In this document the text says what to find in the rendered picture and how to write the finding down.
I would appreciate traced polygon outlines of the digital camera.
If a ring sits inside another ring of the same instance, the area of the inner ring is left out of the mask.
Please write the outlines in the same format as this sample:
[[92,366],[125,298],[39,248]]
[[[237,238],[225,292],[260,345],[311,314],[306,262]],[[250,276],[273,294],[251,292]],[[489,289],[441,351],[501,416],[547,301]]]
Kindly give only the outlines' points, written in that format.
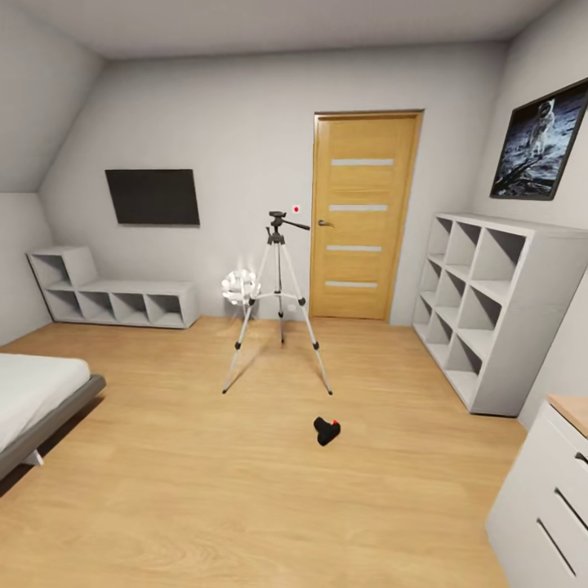
[[314,421],[314,427],[319,431],[318,442],[321,445],[328,444],[341,431],[341,424],[331,424],[330,422],[325,421],[322,417],[318,417]]

